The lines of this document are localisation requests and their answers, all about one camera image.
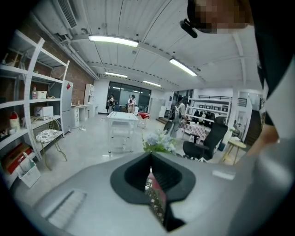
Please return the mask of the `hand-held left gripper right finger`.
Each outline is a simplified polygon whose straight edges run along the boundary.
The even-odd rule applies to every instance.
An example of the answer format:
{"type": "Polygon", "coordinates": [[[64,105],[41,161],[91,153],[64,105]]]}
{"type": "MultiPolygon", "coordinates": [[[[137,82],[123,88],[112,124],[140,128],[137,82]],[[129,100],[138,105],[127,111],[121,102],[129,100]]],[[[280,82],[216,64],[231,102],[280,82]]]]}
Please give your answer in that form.
{"type": "Polygon", "coordinates": [[[244,236],[236,213],[244,193],[233,167],[151,154],[153,174],[165,200],[160,233],[191,236],[244,236]]]}

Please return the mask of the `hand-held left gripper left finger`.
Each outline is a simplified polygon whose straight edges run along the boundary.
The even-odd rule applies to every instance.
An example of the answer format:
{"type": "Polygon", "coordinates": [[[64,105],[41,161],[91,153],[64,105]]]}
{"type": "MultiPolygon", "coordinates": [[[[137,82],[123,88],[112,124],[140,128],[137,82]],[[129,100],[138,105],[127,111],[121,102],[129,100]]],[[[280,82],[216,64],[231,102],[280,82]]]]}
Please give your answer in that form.
{"type": "Polygon", "coordinates": [[[129,153],[118,159],[86,167],[42,196],[34,209],[49,213],[72,191],[86,195],[63,234],[70,236],[164,236],[166,230],[148,205],[130,204],[110,184],[111,173],[136,157],[129,153]]]}

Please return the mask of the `person's left forearm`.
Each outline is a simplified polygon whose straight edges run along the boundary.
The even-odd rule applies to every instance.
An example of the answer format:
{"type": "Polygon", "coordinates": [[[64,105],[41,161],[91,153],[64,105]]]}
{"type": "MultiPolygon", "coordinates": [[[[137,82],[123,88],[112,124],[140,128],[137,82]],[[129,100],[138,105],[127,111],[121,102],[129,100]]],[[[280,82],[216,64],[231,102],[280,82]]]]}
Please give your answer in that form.
{"type": "Polygon", "coordinates": [[[276,128],[274,126],[265,124],[258,139],[247,151],[247,153],[241,157],[239,162],[237,162],[236,166],[242,166],[244,161],[247,159],[258,158],[263,149],[265,149],[265,147],[277,143],[278,140],[279,135],[277,133],[276,128]]]}

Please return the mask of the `red plastic storage bin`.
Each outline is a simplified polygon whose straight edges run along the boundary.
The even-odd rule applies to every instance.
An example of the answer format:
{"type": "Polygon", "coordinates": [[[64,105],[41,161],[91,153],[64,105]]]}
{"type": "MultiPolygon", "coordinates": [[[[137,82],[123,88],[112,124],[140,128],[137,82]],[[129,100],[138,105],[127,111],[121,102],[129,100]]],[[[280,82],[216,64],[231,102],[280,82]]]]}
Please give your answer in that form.
{"type": "Polygon", "coordinates": [[[18,166],[19,160],[24,157],[23,153],[30,155],[32,152],[33,149],[30,146],[24,143],[20,143],[2,158],[2,168],[4,169],[4,171],[12,174],[18,166]]]}

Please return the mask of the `white shelving unit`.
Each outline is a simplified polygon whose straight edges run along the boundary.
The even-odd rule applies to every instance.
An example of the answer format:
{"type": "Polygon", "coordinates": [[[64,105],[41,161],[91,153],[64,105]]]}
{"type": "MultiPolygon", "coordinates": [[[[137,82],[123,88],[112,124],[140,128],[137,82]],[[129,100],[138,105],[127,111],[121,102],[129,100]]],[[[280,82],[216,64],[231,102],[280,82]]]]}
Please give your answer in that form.
{"type": "Polygon", "coordinates": [[[35,42],[16,30],[0,62],[0,173],[8,188],[20,180],[18,166],[9,174],[1,165],[2,158],[13,148],[20,143],[27,144],[33,149],[29,158],[35,163],[43,161],[31,134],[35,107],[53,106],[53,116],[61,123],[63,132],[61,96],[69,63],[48,52],[44,43],[44,39],[35,42]],[[47,98],[32,100],[34,86],[37,91],[47,91],[47,98]],[[9,117],[13,111],[19,116],[20,131],[10,127],[9,117]]]}

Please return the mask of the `round wooden side table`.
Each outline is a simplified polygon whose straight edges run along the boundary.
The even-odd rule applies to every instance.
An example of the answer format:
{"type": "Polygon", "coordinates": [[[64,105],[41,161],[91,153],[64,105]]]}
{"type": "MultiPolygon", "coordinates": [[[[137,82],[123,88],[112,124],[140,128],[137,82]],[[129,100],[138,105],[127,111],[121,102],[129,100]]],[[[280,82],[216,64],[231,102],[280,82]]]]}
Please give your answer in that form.
{"type": "Polygon", "coordinates": [[[237,156],[240,150],[244,150],[246,148],[246,145],[241,142],[241,141],[237,141],[237,140],[233,140],[233,139],[229,139],[228,141],[228,149],[225,151],[221,162],[230,162],[232,165],[235,165],[237,162],[237,156]],[[236,149],[236,154],[233,156],[234,158],[231,158],[231,152],[233,149],[236,149]]]}

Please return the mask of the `black office chair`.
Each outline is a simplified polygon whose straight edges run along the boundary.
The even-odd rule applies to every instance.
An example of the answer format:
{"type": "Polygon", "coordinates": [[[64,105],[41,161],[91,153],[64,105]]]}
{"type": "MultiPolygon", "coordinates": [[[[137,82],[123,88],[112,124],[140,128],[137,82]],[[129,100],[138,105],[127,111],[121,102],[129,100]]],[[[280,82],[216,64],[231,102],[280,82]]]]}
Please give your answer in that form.
{"type": "Polygon", "coordinates": [[[190,134],[194,137],[193,142],[185,141],[183,143],[184,158],[207,162],[213,158],[215,147],[222,141],[228,126],[225,125],[225,119],[217,117],[211,127],[209,134],[206,136],[203,144],[197,143],[200,135],[190,134]]]}

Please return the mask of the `pink checkered table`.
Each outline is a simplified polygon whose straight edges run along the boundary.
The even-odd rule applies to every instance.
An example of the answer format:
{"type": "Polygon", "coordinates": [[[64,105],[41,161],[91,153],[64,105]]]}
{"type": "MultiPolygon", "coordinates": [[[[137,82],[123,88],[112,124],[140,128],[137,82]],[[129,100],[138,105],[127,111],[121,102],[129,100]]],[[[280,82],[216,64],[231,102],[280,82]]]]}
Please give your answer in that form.
{"type": "Polygon", "coordinates": [[[189,142],[194,141],[194,135],[198,136],[196,139],[198,143],[204,142],[205,138],[211,131],[211,129],[208,127],[205,127],[199,124],[188,124],[186,121],[181,122],[180,128],[181,128],[181,132],[183,136],[184,135],[189,136],[189,139],[188,139],[189,142]]]}

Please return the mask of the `white plastic basket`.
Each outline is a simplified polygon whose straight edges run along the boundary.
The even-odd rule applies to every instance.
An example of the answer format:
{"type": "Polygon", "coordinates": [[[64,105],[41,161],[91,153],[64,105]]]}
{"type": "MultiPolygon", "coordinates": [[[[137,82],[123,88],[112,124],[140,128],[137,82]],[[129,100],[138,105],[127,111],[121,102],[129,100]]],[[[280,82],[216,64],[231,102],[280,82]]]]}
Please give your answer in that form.
{"type": "Polygon", "coordinates": [[[41,177],[36,163],[25,152],[18,160],[18,167],[20,169],[18,177],[28,188],[31,188],[41,177]]]}

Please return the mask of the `artificial flower bouquet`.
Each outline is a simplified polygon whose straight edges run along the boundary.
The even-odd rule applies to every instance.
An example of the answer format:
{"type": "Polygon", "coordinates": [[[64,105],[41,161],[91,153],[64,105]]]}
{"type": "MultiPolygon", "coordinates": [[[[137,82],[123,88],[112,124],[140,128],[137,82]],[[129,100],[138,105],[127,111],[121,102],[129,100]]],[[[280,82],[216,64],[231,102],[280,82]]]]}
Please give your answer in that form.
{"type": "Polygon", "coordinates": [[[171,137],[167,131],[156,130],[147,136],[142,135],[143,151],[177,154],[177,140],[171,137]]]}

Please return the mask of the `dark staircase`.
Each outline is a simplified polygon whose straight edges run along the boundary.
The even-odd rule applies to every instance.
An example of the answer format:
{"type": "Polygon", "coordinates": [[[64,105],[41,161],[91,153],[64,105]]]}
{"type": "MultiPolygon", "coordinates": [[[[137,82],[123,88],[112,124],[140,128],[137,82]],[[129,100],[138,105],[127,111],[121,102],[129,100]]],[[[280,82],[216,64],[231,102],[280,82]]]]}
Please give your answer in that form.
{"type": "Polygon", "coordinates": [[[252,110],[251,119],[244,143],[248,146],[252,146],[260,136],[261,131],[262,127],[260,113],[259,111],[252,110]]]}

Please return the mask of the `white drawer desk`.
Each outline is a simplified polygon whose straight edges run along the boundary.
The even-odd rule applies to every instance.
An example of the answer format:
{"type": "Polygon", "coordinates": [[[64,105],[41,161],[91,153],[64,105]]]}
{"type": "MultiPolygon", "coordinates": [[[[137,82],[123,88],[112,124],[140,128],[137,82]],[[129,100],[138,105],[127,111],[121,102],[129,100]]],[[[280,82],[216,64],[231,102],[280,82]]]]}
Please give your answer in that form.
{"type": "Polygon", "coordinates": [[[87,121],[89,118],[88,105],[74,105],[71,107],[73,116],[72,128],[78,128],[80,122],[87,121]]]}

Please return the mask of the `white table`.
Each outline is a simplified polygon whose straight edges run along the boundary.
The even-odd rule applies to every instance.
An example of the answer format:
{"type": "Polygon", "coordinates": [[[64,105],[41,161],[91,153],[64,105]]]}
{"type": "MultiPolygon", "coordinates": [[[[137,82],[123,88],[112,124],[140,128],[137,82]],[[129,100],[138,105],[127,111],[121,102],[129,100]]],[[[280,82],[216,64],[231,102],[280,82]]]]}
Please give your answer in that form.
{"type": "Polygon", "coordinates": [[[133,152],[133,141],[134,134],[138,124],[138,118],[133,113],[125,112],[111,112],[107,118],[107,143],[108,143],[108,152],[112,152],[112,140],[114,138],[114,131],[118,129],[119,131],[127,131],[127,138],[130,140],[130,151],[133,152]]]}

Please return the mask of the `white shelf with black devices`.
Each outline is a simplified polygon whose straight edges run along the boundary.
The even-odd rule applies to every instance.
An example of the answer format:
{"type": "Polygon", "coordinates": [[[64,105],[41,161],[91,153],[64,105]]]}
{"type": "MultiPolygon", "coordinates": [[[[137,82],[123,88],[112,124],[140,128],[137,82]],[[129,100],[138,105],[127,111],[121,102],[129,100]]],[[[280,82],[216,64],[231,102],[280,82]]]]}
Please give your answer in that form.
{"type": "Polygon", "coordinates": [[[228,124],[232,105],[232,97],[199,95],[188,99],[185,115],[192,120],[200,121],[205,125],[214,123],[221,117],[228,124]]]}

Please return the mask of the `red stool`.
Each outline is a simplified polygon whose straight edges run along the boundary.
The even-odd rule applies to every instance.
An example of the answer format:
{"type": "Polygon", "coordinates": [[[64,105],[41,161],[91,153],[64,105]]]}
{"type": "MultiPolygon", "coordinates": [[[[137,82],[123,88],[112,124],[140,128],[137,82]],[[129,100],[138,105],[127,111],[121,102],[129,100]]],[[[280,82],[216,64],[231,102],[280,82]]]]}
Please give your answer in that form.
{"type": "Polygon", "coordinates": [[[137,118],[138,118],[137,126],[144,129],[147,125],[147,121],[149,120],[150,116],[149,116],[149,113],[138,112],[137,118]]]}

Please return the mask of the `white refrigerator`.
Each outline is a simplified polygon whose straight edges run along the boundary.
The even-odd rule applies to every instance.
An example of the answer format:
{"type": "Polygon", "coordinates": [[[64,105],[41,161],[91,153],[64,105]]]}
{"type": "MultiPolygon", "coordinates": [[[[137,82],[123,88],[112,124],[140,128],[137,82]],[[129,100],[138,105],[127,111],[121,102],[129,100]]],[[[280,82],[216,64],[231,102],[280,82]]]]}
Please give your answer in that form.
{"type": "Polygon", "coordinates": [[[71,113],[71,99],[73,83],[67,80],[63,82],[62,96],[61,96],[61,117],[64,134],[69,132],[72,126],[72,113],[71,113]]]}

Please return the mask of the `white countertop appliance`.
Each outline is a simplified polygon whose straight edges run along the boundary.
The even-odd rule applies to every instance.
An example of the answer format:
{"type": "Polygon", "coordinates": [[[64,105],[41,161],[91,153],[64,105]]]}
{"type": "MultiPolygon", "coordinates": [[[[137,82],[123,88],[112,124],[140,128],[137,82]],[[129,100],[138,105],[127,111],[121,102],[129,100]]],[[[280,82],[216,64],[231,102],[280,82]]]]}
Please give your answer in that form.
{"type": "Polygon", "coordinates": [[[36,106],[34,109],[35,117],[53,117],[53,106],[36,106]]]}

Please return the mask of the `tall white cabinet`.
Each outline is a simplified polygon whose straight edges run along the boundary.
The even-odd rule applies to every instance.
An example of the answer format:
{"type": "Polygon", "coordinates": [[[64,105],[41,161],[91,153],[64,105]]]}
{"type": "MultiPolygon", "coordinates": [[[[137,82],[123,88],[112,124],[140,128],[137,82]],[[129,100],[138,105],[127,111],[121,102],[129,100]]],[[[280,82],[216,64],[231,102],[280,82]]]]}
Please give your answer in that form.
{"type": "Polygon", "coordinates": [[[84,104],[88,106],[89,117],[95,116],[95,98],[94,98],[94,85],[86,84],[84,93],[84,104]]]}

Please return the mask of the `red and white pouch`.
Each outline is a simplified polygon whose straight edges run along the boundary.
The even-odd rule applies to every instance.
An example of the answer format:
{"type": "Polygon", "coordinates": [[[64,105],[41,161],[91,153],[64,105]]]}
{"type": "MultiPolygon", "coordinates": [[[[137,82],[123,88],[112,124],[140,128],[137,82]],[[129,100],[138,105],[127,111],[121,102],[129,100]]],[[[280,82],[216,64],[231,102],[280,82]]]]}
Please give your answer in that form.
{"type": "Polygon", "coordinates": [[[18,114],[13,111],[9,117],[10,127],[15,131],[20,131],[20,120],[18,114]]]}

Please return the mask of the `person's black t-shirt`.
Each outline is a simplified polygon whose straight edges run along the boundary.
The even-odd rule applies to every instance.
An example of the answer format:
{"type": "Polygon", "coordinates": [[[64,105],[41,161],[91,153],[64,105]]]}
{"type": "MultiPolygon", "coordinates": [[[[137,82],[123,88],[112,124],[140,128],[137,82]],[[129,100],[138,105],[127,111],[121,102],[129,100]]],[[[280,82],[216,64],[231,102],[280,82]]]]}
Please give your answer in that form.
{"type": "Polygon", "coordinates": [[[257,70],[269,97],[295,55],[295,0],[248,0],[258,49],[257,70]]]}

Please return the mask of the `ceiling air conditioner unit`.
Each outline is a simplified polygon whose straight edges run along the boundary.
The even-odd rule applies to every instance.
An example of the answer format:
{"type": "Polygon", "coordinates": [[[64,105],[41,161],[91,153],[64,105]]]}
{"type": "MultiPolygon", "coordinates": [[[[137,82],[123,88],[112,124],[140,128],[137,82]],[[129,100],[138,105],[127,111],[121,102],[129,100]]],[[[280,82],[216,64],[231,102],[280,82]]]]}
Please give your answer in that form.
{"type": "Polygon", "coordinates": [[[74,0],[41,0],[32,12],[51,34],[61,40],[81,32],[74,0]]]}

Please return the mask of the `dark glass window wall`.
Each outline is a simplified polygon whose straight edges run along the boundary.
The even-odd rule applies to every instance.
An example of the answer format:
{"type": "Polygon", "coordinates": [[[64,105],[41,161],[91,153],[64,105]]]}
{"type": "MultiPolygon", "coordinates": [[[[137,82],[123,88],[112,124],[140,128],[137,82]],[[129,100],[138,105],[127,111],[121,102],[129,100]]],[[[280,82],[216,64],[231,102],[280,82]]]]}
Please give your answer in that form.
{"type": "Polygon", "coordinates": [[[132,98],[135,97],[135,107],[138,107],[139,112],[148,112],[148,106],[151,96],[151,90],[135,87],[123,83],[110,82],[107,94],[107,105],[110,104],[108,101],[113,95],[114,103],[121,107],[121,111],[128,111],[128,104],[132,98]]]}

